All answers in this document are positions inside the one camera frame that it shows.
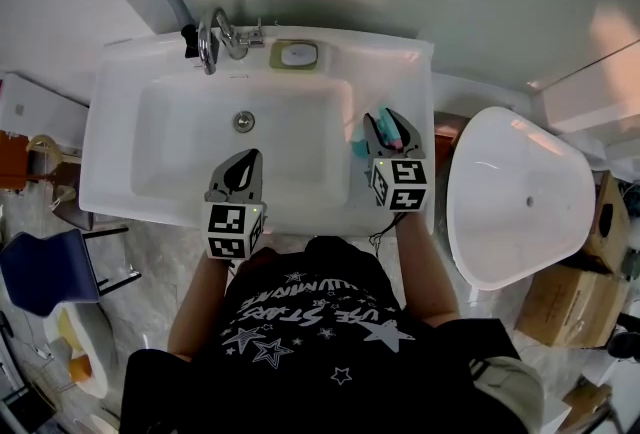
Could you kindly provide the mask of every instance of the faucet handle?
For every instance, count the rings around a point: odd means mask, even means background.
[[[263,48],[264,35],[262,34],[262,17],[258,17],[258,26],[242,36],[241,44],[247,45],[249,48]]]

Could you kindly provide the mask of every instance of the sink basin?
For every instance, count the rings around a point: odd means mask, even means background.
[[[214,168],[248,148],[264,156],[266,229],[313,235],[371,235],[391,220],[367,187],[365,113],[402,113],[423,136],[433,183],[432,46],[377,34],[266,27],[265,48],[234,61],[220,48],[207,76],[184,58],[179,34],[109,47],[89,111],[80,205],[109,215],[199,226]],[[312,40],[316,70],[269,67],[276,39]],[[253,129],[234,128],[248,111]],[[433,227],[434,198],[426,220]]]
[[[584,244],[595,187],[579,151],[501,107],[478,113],[453,156],[447,227],[454,261],[481,290],[504,287]]]

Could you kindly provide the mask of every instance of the chair leg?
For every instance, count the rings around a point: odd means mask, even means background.
[[[117,290],[118,288],[122,288],[125,285],[128,285],[129,283],[133,283],[134,281],[140,279],[142,277],[142,274],[140,274],[138,271],[134,271],[131,273],[131,275],[128,278],[123,279],[122,281],[118,281],[117,283],[108,286],[107,288],[100,290],[98,289],[98,293],[100,294],[101,297],[113,292],[114,290]]]
[[[123,226],[122,228],[114,228],[112,230],[102,230],[102,231],[95,231],[95,232],[92,231],[91,233],[83,233],[82,238],[84,238],[85,240],[88,240],[90,238],[106,237],[108,235],[117,235],[118,233],[125,233],[126,231],[129,231],[129,228],[127,226]]]

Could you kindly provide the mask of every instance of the blue chair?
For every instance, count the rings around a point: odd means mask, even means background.
[[[11,302],[46,317],[61,302],[98,302],[104,296],[141,277],[139,272],[114,285],[96,282],[85,240],[123,233],[128,228],[82,234],[71,230],[39,239],[18,233],[0,253],[0,269]]]

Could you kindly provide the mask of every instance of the chrome faucet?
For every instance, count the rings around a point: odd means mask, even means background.
[[[204,72],[213,75],[218,61],[218,41],[211,32],[213,20],[220,27],[220,39],[232,59],[239,60],[247,55],[249,48],[263,47],[262,23],[258,18],[258,26],[247,33],[240,33],[229,23],[226,13],[222,8],[209,8],[205,11],[200,26],[198,27],[198,55],[204,65]]]

